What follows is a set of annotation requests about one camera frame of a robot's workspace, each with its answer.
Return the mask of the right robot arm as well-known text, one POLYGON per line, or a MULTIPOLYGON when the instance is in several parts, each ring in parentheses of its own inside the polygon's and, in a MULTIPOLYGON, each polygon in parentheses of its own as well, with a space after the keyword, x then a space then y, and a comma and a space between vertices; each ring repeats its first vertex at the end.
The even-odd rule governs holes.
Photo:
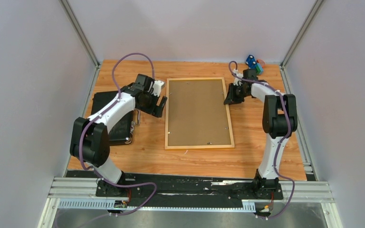
POLYGON ((240 104, 250 96, 264 105, 262 128, 266 134, 266 146, 262 162, 247 189, 256 198, 269 198, 279 190, 282 177, 279 168, 284 148, 298 126, 296 97, 258 79, 255 69, 245 69, 242 73, 233 69, 231 74, 235 79, 229 84, 224 104, 240 104))

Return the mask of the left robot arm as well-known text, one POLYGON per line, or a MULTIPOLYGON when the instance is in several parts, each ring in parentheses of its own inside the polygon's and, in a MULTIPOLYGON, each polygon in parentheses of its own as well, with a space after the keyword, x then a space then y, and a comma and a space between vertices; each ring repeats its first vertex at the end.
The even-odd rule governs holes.
POLYGON ((160 96, 165 82, 138 74, 135 82, 123 86, 100 111, 88 118, 74 121, 70 155, 78 158, 82 168, 86 164, 107 182, 108 190, 115 196, 126 192, 123 171, 110 159, 110 130, 128 113, 134 110, 160 118, 163 115, 167 97, 160 96))

